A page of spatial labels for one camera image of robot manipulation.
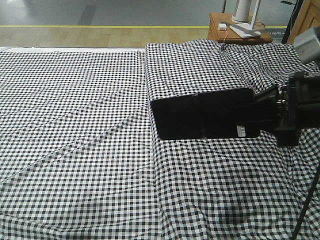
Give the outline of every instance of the black pole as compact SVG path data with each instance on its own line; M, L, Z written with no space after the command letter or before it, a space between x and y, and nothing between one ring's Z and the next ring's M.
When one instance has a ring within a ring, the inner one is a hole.
M286 27L284 36L282 38L282 42L281 42L282 44L286 44L287 43L287 41L289 39L289 36L290 36L290 33L291 33L291 30L292 30L292 26L296 22L297 16L299 14L299 11L300 11L301 6L302 6L303 3L304 3L304 0L296 0L295 6L294 6L294 9L293 9L294 13L291 15L291 17L289 19L288 26Z
M299 233L301 224L302 224L302 222L304 220L304 217L306 215L306 211L308 210L309 203L311 201L312 195L313 195L314 191L316 190L316 186L317 186L317 183L319 181L319 176L320 176L320 161L319 161L319 166L318 166L318 168L316 170L316 173L314 174L314 177L313 177L313 180L312 180L311 187L309 189L308 195L306 196L305 201L303 203L303 208L302 208L300 216L299 216L299 218L297 220L297 223L296 223L296 226L294 228L291 240L296 240L296 238L297 238L297 235Z

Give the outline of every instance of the gingham cloth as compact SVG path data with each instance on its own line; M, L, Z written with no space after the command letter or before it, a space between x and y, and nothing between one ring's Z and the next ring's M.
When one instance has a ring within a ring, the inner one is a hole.
M222 45L211 40L146 46L150 101L238 87L261 92L304 71L292 45ZM320 130L297 147L258 138L160 140L150 110L155 186L164 239L289 239L320 161ZM297 239L320 239L320 186Z
M0 52L0 239L288 239L320 157L255 139L161 141L154 99L319 74L290 45ZM320 238L320 194L298 239Z

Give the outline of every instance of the gray floor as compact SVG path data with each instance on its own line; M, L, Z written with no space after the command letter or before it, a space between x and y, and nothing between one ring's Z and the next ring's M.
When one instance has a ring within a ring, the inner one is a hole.
M223 0L0 0L0 25L208 26ZM233 12L236 0L227 0ZM293 5L263 0L258 17L286 26Z

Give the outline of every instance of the white label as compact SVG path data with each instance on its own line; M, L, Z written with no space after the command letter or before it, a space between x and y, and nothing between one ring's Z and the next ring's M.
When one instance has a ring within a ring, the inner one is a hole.
M238 132L238 137L246 136L246 128L244 126L236 126L236 131Z

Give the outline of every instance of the wooden nightstand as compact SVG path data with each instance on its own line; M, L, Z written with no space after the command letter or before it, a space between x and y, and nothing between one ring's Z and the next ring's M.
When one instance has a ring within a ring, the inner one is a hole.
M223 43L226 37L226 31L219 31L218 24L226 22L235 24L231 21L232 13L212 12L210 13L210 26L208 32L208 39ZM256 29L263 29L263 34L260 37L241 38L229 27L227 28L228 36L225 39L226 44L239 44L239 45L256 45L256 44L269 44L272 43L272 37L267 32L262 24L257 24Z

